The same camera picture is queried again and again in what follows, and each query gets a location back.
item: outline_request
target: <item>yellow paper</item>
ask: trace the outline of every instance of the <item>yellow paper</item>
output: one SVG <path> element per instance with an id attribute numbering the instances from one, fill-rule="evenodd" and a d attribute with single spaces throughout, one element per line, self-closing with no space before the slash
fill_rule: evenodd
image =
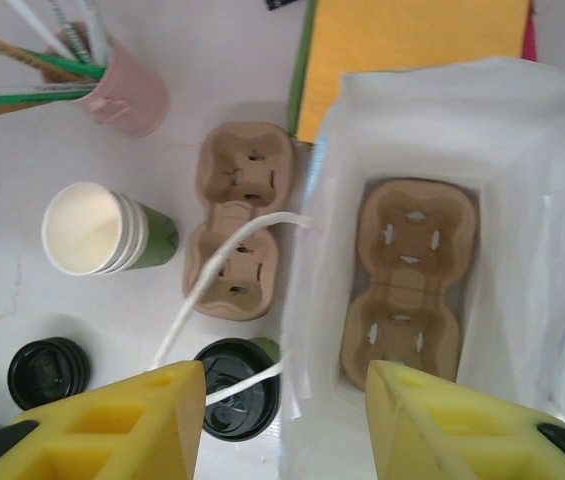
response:
<path id="1" fill-rule="evenodd" d="M 313 143 L 342 73 L 519 58 L 529 0 L 318 0 L 298 138 Z"/>

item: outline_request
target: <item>yellow foam pad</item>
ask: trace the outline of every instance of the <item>yellow foam pad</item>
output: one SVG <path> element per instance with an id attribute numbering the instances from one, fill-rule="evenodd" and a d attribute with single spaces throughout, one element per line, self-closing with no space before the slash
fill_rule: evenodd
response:
<path id="1" fill-rule="evenodd" d="M 202 363 L 181 362 L 29 410 L 0 480 L 192 480 L 205 394 Z"/>
<path id="2" fill-rule="evenodd" d="M 340 75 L 519 58 L 529 0 L 317 0 L 298 138 L 313 143 Z"/>
<path id="3" fill-rule="evenodd" d="M 554 417 L 391 362 L 373 361 L 366 409 L 379 480 L 564 480 L 536 428 Z"/>

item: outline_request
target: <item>white table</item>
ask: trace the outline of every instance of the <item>white table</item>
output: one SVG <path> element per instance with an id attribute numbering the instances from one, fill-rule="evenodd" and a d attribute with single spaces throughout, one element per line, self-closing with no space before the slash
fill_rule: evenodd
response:
<path id="1" fill-rule="evenodd" d="M 30 0 L 47 13 L 40 0 Z M 64 1 L 71 6 L 74 2 Z M 284 126 L 305 2 L 274 12 L 264 0 L 103 0 L 110 31 L 157 69 L 171 110 L 152 135 L 125 139 L 66 104 L 0 117 L 0 422 L 18 413 L 7 386 L 13 354 L 54 335 L 90 353 L 91 387 L 140 373 L 182 303 L 184 245 L 204 220 L 194 178 L 198 146 L 226 121 Z M 49 15 L 47 25 L 53 25 Z M 42 41 L 0 1 L 0 37 L 42 49 Z M 0 83 L 39 82 L 0 59 Z M 167 265 L 120 275 L 72 278 L 46 261 L 44 209 L 64 186 L 102 183 L 172 216 L 181 247 Z M 223 337 L 277 338 L 279 310 L 236 323 L 195 314 L 169 361 L 191 359 Z M 279 423 L 258 438 L 226 443 L 203 434 L 196 478 L 275 478 Z"/>

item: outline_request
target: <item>white paper bag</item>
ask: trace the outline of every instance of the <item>white paper bag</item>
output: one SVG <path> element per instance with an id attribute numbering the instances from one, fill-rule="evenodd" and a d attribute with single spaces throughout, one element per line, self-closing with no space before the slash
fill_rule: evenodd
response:
<path id="1" fill-rule="evenodd" d="M 565 342 L 565 73 L 494 58 L 344 76 L 323 126 L 283 316 L 283 478 L 375 478 L 364 398 L 339 350 L 369 184 L 424 178 L 480 216 L 458 382 L 545 408 Z"/>

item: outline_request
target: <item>cardboard cup holder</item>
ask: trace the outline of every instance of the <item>cardboard cup holder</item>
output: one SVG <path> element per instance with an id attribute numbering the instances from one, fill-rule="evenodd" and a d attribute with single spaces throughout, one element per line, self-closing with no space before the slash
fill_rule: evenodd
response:
<path id="1" fill-rule="evenodd" d="M 471 262 L 477 214 L 457 188 L 394 180 L 360 217 L 358 254 L 371 286 L 350 305 L 341 360 L 364 389 L 371 360 L 403 363 L 455 380 L 459 328 L 445 301 Z"/>
<path id="2" fill-rule="evenodd" d="M 188 294 L 219 246 L 255 217 L 284 207 L 291 193 L 294 149 L 281 128 L 266 123 L 228 123 L 202 145 L 197 193 L 208 220 L 188 242 L 183 288 Z M 267 229 L 242 242 L 226 260 L 196 310 L 246 321 L 264 315 L 273 302 L 280 260 Z"/>

